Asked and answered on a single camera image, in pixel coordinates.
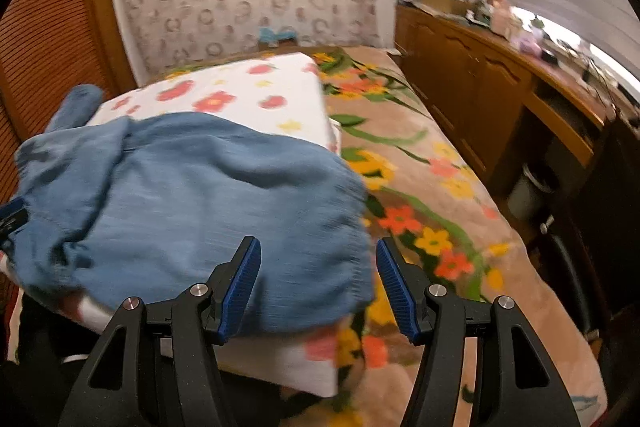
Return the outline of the cardboard box with blue items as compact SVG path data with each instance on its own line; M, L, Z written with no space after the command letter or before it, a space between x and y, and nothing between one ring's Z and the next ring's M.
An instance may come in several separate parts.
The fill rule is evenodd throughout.
M278 30L267 26L259 28L258 46L261 49L277 48L278 46L297 46L297 32L292 27L282 27Z

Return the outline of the beige floral blanket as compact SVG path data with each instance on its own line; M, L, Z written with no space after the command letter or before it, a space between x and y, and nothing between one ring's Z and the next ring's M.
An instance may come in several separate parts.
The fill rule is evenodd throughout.
M450 291L490 301L510 294L551 355L582 425L608 405L596 358L484 184L445 138L388 54L370 46L309 53L334 146L369 192L362 221ZM422 351L408 343L378 291L362 315L290 338L219 349L228 376L276 386L288 426L396 426Z

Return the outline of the pink bottle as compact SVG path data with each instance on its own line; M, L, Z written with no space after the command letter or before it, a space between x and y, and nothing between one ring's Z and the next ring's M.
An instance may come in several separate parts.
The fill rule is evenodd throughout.
M490 30L503 38L509 38L512 9L506 0L494 0L490 17Z

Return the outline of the blue denim jeans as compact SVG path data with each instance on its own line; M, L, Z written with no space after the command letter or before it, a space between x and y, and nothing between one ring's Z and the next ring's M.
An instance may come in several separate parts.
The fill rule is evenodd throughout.
M186 118L29 139L15 155L28 222L3 247L17 282L44 301L82 291L109 308L156 303L252 236L262 265L250 298L300 300L296 323L363 309L374 275L359 176L326 148L247 147Z

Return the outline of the wooden sideboard cabinet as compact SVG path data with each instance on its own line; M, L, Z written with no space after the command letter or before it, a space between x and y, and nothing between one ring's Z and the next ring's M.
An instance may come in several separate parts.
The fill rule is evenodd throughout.
M399 5L400 67L463 159L498 199L526 167L572 194L602 152L611 106L558 66L515 51L488 30Z

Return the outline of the cardboard box on sideboard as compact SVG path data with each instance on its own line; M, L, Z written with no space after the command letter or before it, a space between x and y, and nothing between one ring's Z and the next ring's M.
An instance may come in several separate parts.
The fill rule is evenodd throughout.
M473 11L475 8L474 2L464 0L416 0L416 3L424 11L436 15L465 16L467 12Z

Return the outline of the folded blue jeans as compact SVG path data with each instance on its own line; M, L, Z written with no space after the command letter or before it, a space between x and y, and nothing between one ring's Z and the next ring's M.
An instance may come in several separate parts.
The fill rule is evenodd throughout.
M100 108L103 90L93 84L80 84L70 89L44 132L85 126Z

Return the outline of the wooden louvered wardrobe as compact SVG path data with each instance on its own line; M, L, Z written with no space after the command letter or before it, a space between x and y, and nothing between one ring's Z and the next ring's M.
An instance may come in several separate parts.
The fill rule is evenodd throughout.
M137 86L113 0L11 0L1 17L2 202L17 189L17 147L81 83L107 100Z

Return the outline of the white strawberry flower sheet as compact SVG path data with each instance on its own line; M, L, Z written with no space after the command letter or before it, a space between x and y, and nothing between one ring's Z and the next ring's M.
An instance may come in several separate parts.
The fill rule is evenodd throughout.
M204 124L209 138L245 139L251 154L258 144L318 152L338 141L323 108L316 66L294 52L205 67L180 80L163 80L111 101L103 99L85 126L122 117L135 124L194 120ZM222 367L322 398L334 395L337 370L332 357L317 355L314 348L334 348L329 331L338 315L328 312L317 321L296 323L302 304L294 300L282 306L270 298L261 305L256 297L250 298L241 338L220 350Z

